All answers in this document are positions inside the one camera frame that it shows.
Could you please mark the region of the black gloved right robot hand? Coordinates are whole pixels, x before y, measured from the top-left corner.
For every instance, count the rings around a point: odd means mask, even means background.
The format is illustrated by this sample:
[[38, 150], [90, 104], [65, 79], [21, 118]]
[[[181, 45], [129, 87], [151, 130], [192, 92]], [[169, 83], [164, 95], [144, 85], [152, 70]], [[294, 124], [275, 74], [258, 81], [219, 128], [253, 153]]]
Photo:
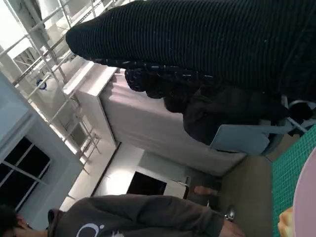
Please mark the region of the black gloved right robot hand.
[[316, 99], [313, 0], [136, 0], [73, 26], [65, 40], [103, 65]]

